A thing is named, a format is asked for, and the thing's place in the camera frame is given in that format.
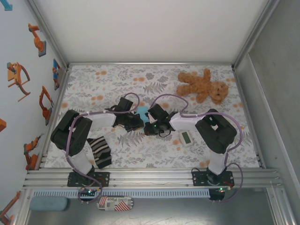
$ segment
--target white wall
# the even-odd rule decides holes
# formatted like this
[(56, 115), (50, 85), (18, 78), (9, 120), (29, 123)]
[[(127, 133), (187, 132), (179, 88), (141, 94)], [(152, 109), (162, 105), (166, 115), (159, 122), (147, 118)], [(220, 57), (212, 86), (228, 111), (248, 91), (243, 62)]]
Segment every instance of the white wall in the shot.
[(267, 0), (35, 0), (70, 62), (233, 62)]
[[(53, 86), (53, 51), (47, 43), (47, 54), (38, 57), (38, 50), (33, 43), (33, 35), (28, 31), (28, 23), (36, 25), (24, 1), (9, 0), (13, 11), (4, 11), (0, 5), (0, 119), (7, 122), (7, 127), (0, 132), (0, 210), (22, 188), (26, 175), (26, 160), (23, 145), (30, 143), (41, 133), (46, 133), (45, 119), (39, 106), (39, 95), (42, 85), (45, 86), (56, 102), (59, 89)], [(41, 40), (43, 34), (37, 31)], [(24, 89), (31, 93), (18, 102), (23, 94), (14, 85), (8, 87), (7, 63), (19, 62), (25, 67), (30, 81)], [(44, 105), (49, 108), (50, 102), (44, 98)], [(41, 150), (45, 136), (40, 139), (36, 152)]]

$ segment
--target striped sock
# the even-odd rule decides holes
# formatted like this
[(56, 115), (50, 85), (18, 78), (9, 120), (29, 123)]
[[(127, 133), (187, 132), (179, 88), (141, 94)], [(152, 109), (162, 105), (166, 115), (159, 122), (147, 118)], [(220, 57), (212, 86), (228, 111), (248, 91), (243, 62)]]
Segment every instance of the striped sock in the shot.
[(112, 163), (111, 149), (103, 136), (96, 139), (88, 138), (87, 141), (92, 148), (94, 159), (99, 169)]

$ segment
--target teddy bear leg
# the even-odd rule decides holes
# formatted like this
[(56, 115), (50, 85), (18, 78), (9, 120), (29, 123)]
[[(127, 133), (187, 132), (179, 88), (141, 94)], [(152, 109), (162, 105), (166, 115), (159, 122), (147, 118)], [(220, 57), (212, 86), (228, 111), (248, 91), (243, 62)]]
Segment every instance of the teddy bear leg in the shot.
[(186, 96), (193, 93), (193, 87), (191, 85), (182, 85), (179, 86), (176, 90), (176, 93), (179, 96)]
[(204, 72), (203, 72), (203, 79), (204, 80), (207, 80), (207, 81), (210, 81), (210, 69), (204, 69)]
[(202, 102), (204, 102), (205, 101), (205, 99), (207, 98), (207, 96), (208, 96), (208, 93), (206, 92), (203, 92), (203, 93), (200, 93), (199, 95), (197, 95), (197, 97), (196, 97), (196, 101), (198, 102), (198, 103), (202, 103)]
[(213, 103), (215, 103), (216, 105), (220, 105), (222, 103), (222, 100), (215, 100), (215, 99), (211, 99)]
[(198, 80), (198, 76), (193, 76), (191, 73), (179, 73), (178, 80), (183, 83), (193, 84)]

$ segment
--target gray floor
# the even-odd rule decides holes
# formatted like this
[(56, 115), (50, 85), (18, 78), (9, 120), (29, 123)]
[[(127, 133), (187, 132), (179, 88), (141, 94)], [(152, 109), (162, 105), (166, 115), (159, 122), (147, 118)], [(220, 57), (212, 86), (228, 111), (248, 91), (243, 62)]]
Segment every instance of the gray floor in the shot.
[(271, 225), (264, 192), (243, 189), (232, 202), (208, 199), (134, 199), (128, 212), (99, 211), (72, 199), (63, 212), (30, 212), (29, 225)]

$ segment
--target small electronic device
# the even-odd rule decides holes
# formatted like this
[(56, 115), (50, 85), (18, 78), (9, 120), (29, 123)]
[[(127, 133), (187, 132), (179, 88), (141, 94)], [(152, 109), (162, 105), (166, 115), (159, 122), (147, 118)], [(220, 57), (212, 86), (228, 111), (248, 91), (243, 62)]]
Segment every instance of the small electronic device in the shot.
[(190, 147), (193, 145), (193, 139), (188, 131), (180, 131), (179, 137), (184, 147)]

